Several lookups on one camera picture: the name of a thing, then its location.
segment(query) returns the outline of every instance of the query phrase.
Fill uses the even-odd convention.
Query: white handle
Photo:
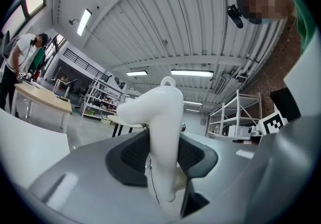
[[[176,82],[172,77],[165,77],[162,79],[160,85],[166,85],[166,83],[169,83],[172,87],[176,87]]]

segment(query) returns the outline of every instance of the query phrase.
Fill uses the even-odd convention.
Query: black pants
[[[5,109],[7,94],[9,93],[10,111],[12,107],[12,100],[15,93],[15,84],[17,83],[16,74],[13,73],[8,66],[5,66],[4,76],[1,83],[0,91],[0,108]]]

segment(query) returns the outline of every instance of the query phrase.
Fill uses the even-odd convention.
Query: ceiling light
[[[192,103],[192,104],[197,104],[197,105],[203,105],[201,102],[194,102],[194,101],[184,101],[186,103]]]
[[[143,76],[143,75],[147,75],[147,71],[143,70],[143,71],[132,71],[132,72],[127,72],[126,73],[128,76]]]
[[[200,112],[199,110],[194,110],[194,109],[185,109],[185,110],[195,111],[195,112],[197,112],[197,113],[199,113],[199,112]]]
[[[172,73],[172,75],[213,77],[213,71],[205,71],[205,70],[178,70],[178,69],[172,69],[171,73]]]
[[[82,15],[82,18],[81,18],[81,21],[79,23],[78,30],[77,30],[77,33],[79,36],[82,35],[82,33],[85,29],[85,26],[86,26],[91,15],[92,15],[92,13],[88,9],[86,9],[84,11],[84,14]]]

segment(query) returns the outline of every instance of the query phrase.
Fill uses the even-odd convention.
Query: white shelving unit
[[[248,112],[247,108],[259,104],[259,119],[253,118]],[[241,112],[244,111],[248,117],[242,117]],[[235,117],[228,118],[227,116],[236,114]],[[219,121],[211,122],[212,117],[220,117]],[[236,97],[230,100],[227,104],[222,103],[220,109],[210,114],[210,123],[208,127],[208,134],[211,135],[222,135],[223,128],[230,124],[236,125],[235,136],[238,134],[240,125],[246,125],[253,123],[257,125],[258,121],[262,119],[262,105],[261,105],[261,94],[250,95],[250,94],[240,94],[239,90],[236,90]],[[212,132],[212,125],[220,125],[219,133],[216,134]]]
[[[119,102],[120,102],[120,96],[117,97],[117,95],[111,94],[112,92],[110,90],[116,91],[117,93],[120,94],[120,96],[122,94],[122,92],[120,92],[117,89],[113,88],[112,86],[108,85],[105,81],[103,81],[99,78],[95,78],[93,80],[93,82],[90,84],[88,92],[84,98],[82,105],[81,105],[81,110],[80,110],[81,117],[83,117],[85,115],[85,116],[90,116],[90,117],[97,118],[97,119],[102,118],[101,115],[86,114],[85,113],[86,108],[93,108],[93,109],[99,110],[100,112],[115,114],[116,113],[115,111],[111,111],[109,109],[104,109],[104,108],[98,107],[90,102],[91,100],[97,100],[97,101],[103,102],[105,104],[109,104],[112,106],[118,106]],[[111,99],[116,99],[116,100],[113,100],[113,102],[106,102],[98,97],[95,97],[94,95],[96,94],[96,92],[100,92],[100,93],[104,94],[106,97],[111,98]]]

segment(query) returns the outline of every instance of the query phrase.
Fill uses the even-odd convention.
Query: ceiling
[[[247,57],[271,50],[282,29],[280,22],[254,25],[244,20],[238,29],[226,13],[236,0],[54,0],[56,30],[78,49],[139,92],[158,86],[171,69],[211,70],[215,78],[173,76],[186,100],[203,102],[212,111],[242,83],[231,73],[244,67]],[[85,9],[92,12],[88,30],[78,25]],[[137,79],[126,72],[144,69]],[[226,78],[213,94],[220,76]]]

